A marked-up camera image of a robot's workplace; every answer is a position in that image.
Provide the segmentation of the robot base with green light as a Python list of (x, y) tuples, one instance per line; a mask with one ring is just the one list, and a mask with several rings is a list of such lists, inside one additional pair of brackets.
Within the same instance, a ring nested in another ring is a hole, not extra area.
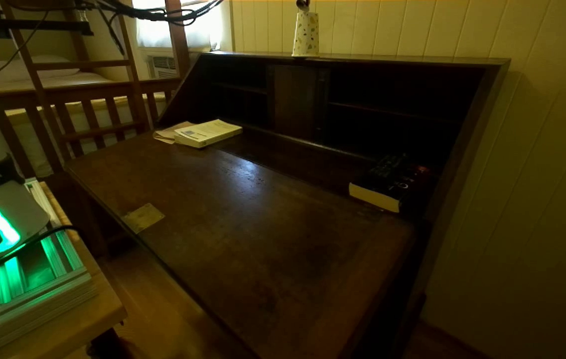
[(94, 295), (92, 275), (0, 140), (0, 335), (26, 333)]

